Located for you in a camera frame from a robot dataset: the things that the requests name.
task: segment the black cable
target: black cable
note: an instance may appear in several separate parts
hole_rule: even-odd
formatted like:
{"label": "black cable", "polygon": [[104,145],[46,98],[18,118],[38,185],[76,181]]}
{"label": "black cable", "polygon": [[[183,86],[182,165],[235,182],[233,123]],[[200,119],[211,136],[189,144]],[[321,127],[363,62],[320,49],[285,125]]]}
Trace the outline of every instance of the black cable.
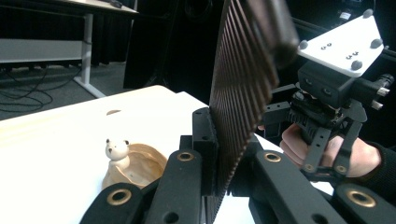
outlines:
{"label": "black cable", "polygon": [[[59,89],[59,88],[65,86],[65,85],[67,85],[67,84],[68,84],[70,81],[72,81],[76,76],[78,76],[78,74],[81,72],[81,70],[82,70],[82,69],[81,69],[81,67],[80,67],[79,70],[78,70],[78,72],[77,72],[75,75],[73,75],[71,78],[69,78],[65,83],[63,83],[63,84],[61,84],[61,85],[58,85],[58,86],[53,87],[53,88],[39,89],[38,86],[39,86],[40,84],[43,83],[43,80],[44,80],[44,78],[47,76],[47,73],[48,73],[48,67],[46,67],[44,76],[43,76],[42,78],[40,78],[40,80],[35,84],[35,86],[34,86],[32,89],[30,89],[30,90],[27,91],[27,90],[23,90],[23,89],[19,89],[19,88],[14,88],[14,90],[17,90],[17,91],[27,91],[27,93],[25,93],[24,95],[18,96],[18,95],[15,95],[15,94],[11,94],[11,93],[9,93],[9,92],[0,91],[0,95],[3,95],[3,96],[5,96],[5,97],[10,98],[10,99],[13,99],[13,100],[20,100],[20,99],[22,99],[22,98],[25,98],[25,99],[29,99],[29,100],[32,100],[32,101],[37,102],[37,104],[0,103],[0,105],[7,105],[7,106],[16,105],[16,106],[27,106],[27,107],[34,106],[34,107],[36,107],[36,108],[34,108],[34,109],[28,109],[28,110],[8,110],[8,109],[1,109],[1,108],[0,108],[0,111],[4,111],[4,112],[14,112],[14,113],[34,112],[34,111],[37,111],[37,110],[41,109],[44,105],[49,105],[50,103],[53,102],[53,98],[52,98],[46,91],[56,90],[56,89]],[[15,77],[13,77],[10,73],[6,73],[6,75],[9,76],[9,77],[11,77],[15,82],[17,82],[17,83],[19,83],[19,84],[29,86],[28,84],[23,83],[23,82],[17,80],[17,79],[16,79]],[[38,99],[36,99],[36,98],[30,97],[29,95],[32,94],[33,92],[40,92],[41,94],[46,95],[46,96],[49,98],[49,101],[46,102],[46,103],[43,103],[42,101],[40,101],[40,100],[38,100]]]}
{"label": "black cable", "polygon": [[[30,89],[29,91],[27,91],[27,93],[24,94],[24,95],[21,95],[21,96],[16,96],[16,95],[11,96],[10,94],[7,95],[6,93],[2,93],[2,95],[3,95],[3,96],[6,96],[7,98],[13,99],[13,100],[20,100],[20,99],[22,99],[22,98],[24,98],[24,97],[26,97],[26,96],[32,94],[32,92],[36,91],[38,85],[40,85],[40,84],[43,82],[44,78],[47,76],[47,73],[48,73],[48,67],[46,68],[43,77],[40,78],[40,80],[38,80],[38,82],[35,84],[35,86],[34,86],[32,89]],[[8,77],[10,77],[12,80],[14,80],[15,82],[17,82],[17,83],[19,83],[19,84],[22,84],[22,85],[26,85],[25,83],[23,83],[23,82],[21,82],[21,81],[18,81],[18,80],[17,80],[15,77],[13,77],[10,73],[6,73],[6,75],[7,75]]]}

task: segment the desk leg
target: desk leg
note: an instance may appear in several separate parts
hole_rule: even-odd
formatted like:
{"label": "desk leg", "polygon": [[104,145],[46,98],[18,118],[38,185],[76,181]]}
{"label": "desk leg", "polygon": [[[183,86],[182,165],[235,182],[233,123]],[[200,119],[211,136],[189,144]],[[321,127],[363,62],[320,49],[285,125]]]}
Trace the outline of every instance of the desk leg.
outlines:
{"label": "desk leg", "polygon": [[81,50],[82,71],[81,71],[81,77],[75,77],[75,81],[96,98],[102,98],[105,97],[105,95],[101,93],[99,90],[97,90],[93,85],[90,84],[91,54],[92,54],[92,24],[93,24],[93,15],[86,14],[85,27],[84,27],[84,40],[82,42],[82,50]]}

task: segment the floor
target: floor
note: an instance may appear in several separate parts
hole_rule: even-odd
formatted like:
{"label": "floor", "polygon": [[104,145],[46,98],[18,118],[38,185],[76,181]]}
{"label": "floor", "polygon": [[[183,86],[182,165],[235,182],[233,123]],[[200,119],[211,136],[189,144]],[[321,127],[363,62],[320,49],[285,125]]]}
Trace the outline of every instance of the floor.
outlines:
{"label": "floor", "polygon": [[[123,88],[124,70],[125,63],[94,66],[90,82],[106,96],[131,91]],[[79,68],[60,65],[0,72],[0,120],[95,99],[73,80],[75,76]]]}

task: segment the brass insert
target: brass insert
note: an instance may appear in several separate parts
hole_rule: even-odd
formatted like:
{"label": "brass insert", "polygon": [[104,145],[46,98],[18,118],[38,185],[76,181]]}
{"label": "brass insert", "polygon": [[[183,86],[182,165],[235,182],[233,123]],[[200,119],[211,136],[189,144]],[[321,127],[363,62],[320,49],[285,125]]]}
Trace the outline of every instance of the brass insert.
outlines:
{"label": "brass insert", "polygon": [[311,171],[314,169],[314,167],[311,164],[306,164],[305,169]]}
{"label": "brass insert", "polygon": [[349,190],[346,193],[346,196],[353,203],[363,207],[374,207],[376,205],[375,199],[372,196],[355,189]]}
{"label": "brass insert", "polygon": [[345,168],[344,166],[337,166],[336,169],[340,173],[345,173],[347,171],[347,168]]}
{"label": "brass insert", "polygon": [[177,159],[180,161],[192,161],[192,159],[194,159],[194,155],[190,152],[182,152],[177,155]]}
{"label": "brass insert", "polygon": [[271,162],[279,162],[281,160],[281,158],[278,155],[272,152],[265,153],[264,158]]}
{"label": "brass insert", "polygon": [[117,206],[128,202],[132,197],[132,192],[128,189],[116,189],[107,196],[107,202]]}

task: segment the desk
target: desk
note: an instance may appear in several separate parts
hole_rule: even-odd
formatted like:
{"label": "desk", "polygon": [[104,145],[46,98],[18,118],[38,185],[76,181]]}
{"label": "desk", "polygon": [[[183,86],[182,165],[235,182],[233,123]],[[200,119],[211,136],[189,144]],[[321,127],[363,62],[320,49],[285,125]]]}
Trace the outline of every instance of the desk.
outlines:
{"label": "desk", "polygon": [[[192,112],[205,106],[153,86],[0,121],[0,223],[79,223],[101,190],[108,137],[168,157],[182,134],[192,134]],[[113,110],[120,112],[106,115]],[[258,138],[263,148],[280,150]],[[248,199],[226,197],[216,223],[241,220],[253,223]]]}
{"label": "desk", "polygon": [[130,18],[138,14],[128,7],[115,8],[97,0],[1,0],[0,7],[84,18],[81,41],[0,39],[0,63],[82,60],[81,76],[75,81],[97,98],[105,95],[90,84],[93,13]]}

